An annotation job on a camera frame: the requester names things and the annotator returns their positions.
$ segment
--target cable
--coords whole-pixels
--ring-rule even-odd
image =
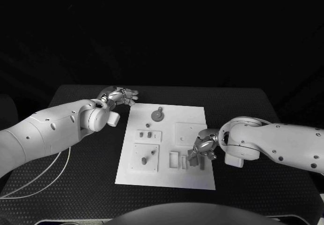
[[[266,120],[262,120],[262,119],[257,119],[257,118],[255,118],[259,122],[263,122],[263,123],[268,123],[268,124],[272,124],[269,121],[266,121]]]
[[[34,192],[34,193],[30,194],[30,195],[26,195],[26,196],[21,196],[21,197],[8,197],[8,198],[7,198],[8,195],[11,195],[13,193],[16,193],[18,190],[21,190],[26,186],[28,186],[28,185],[39,179],[39,177],[43,175],[43,173],[49,170],[49,168],[52,167],[53,163],[56,162],[56,160],[57,160],[57,158],[59,158],[59,155],[60,155],[60,153],[57,154],[57,156],[56,156],[53,162],[50,163],[50,165],[49,165],[49,167],[46,168],[46,170],[39,174],[39,176],[37,176],[27,184],[24,184],[18,189],[16,189],[14,191],[11,191],[11,192],[7,193],[5,195],[0,196],[0,200],[1,200],[1,199],[18,199],[18,198],[30,197],[31,195],[40,193],[40,192],[41,192],[41,191],[43,191],[43,190],[54,183],[54,181],[59,179],[60,174],[62,174],[63,171],[64,171],[64,168],[66,168],[66,165],[67,165],[67,162],[69,162],[70,147],[69,147],[69,155],[67,155],[64,167],[63,167],[63,169],[62,169],[62,171],[60,171],[57,177],[56,177],[54,180],[52,181],[52,183],[50,183],[41,190],[39,190],[37,192]]]

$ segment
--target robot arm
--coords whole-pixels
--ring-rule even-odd
[[[47,108],[0,131],[0,177],[28,161],[67,149],[106,123],[115,127],[119,115],[111,110],[119,104],[132,106],[136,94],[108,87],[96,99]]]
[[[243,167],[243,160],[257,159],[262,152],[276,163],[324,173],[322,135],[318,128],[279,123],[263,126],[255,118],[236,117],[219,130],[198,133],[191,156],[210,154],[210,146],[219,145],[227,165]]]

